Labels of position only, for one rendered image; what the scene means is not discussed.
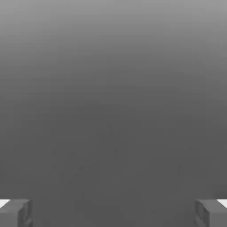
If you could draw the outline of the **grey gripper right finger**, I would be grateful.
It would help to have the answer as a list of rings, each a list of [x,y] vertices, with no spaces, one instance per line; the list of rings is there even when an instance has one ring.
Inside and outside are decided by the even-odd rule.
[[[195,227],[227,227],[227,199],[195,200]]]

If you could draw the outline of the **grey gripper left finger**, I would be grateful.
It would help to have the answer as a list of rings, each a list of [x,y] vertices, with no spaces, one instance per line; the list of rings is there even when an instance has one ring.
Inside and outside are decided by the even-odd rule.
[[[0,199],[0,227],[33,227],[32,200]]]

